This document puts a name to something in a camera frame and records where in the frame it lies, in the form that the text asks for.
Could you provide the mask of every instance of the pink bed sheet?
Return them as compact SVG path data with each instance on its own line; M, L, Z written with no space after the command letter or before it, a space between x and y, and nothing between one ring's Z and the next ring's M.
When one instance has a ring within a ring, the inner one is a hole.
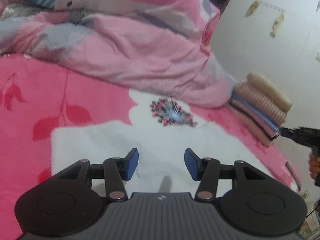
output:
M128 113L135 103L128 92L23 55L0 58L1 239L13 240L21 234L15 202L50 176L51 130L110 120L130 124ZM191 110L238 137L277 180L290 185L284 156L274 146L262 146L226 107Z

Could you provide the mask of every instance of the human hand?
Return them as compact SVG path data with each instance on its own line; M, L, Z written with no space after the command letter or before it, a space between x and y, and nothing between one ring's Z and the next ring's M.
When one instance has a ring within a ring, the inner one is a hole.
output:
M316 179L320 173L320 157L315 158L313 154L309 156L310 177Z

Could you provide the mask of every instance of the white wall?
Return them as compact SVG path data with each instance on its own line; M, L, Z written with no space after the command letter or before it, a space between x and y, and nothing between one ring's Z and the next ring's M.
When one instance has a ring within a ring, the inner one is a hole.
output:
M276 37L269 36L278 11L260 6L244 18L255 0L231 0L224 11L211 45L226 71L237 79L256 71L268 77L292 101L287 127L320 128L320 10L318 0L262 0L286 10ZM311 199L320 196L308 172L309 149L286 138L278 138L278 148L295 165L302 186Z

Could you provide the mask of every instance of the black wire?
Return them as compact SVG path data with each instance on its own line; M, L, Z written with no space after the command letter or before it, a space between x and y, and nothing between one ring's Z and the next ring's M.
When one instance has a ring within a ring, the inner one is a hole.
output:
M319 203L317 204L317 206L315 207L315 209L312 210L312 211L306 216L306 218L307 218L308 216L310 216L319 206L320 206L320 201L319 201Z

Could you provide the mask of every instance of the gray ribbed panel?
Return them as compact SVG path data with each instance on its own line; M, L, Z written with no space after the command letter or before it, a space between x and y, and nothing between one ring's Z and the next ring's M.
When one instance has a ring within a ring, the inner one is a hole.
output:
M20 240L52 238L24 235ZM56 240L301 240L297 234L274 238L250 236L227 224L211 204L192 200L189 193L134 193L112 203L90 228Z

